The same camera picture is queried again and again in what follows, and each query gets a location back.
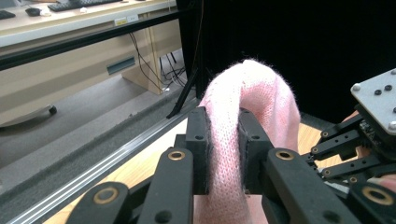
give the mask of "bolt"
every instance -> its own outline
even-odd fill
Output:
[[[396,130],[396,120],[390,122],[389,129]]]
[[[361,89],[361,84],[360,83],[356,83],[355,85],[353,85],[352,90],[353,91],[359,91]]]
[[[392,90],[392,85],[385,86],[385,91],[391,91],[391,90]]]

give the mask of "knitted fabric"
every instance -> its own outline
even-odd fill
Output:
[[[194,223],[265,223],[261,196],[241,187],[239,108],[256,116],[275,147],[297,150],[300,114],[289,86],[271,68],[245,60],[209,84],[200,106],[211,121],[213,150],[209,194],[195,196]]]

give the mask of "pink towel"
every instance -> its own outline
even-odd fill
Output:
[[[262,196],[246,196],[241,188],[239,107],[256,116],[275,147],[297,150],[300,114],[289,86],[271,68],[245,60],[210,83],[200,106],[211,120],[214,148],[210,192],[195,196],[194,223],[266,223]]]

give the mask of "dark background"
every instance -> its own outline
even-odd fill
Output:
[[[209,79],[255,58],[290,84],[301,111],[339,122],[354,83],[396,67],[396,1],[204,1]]]

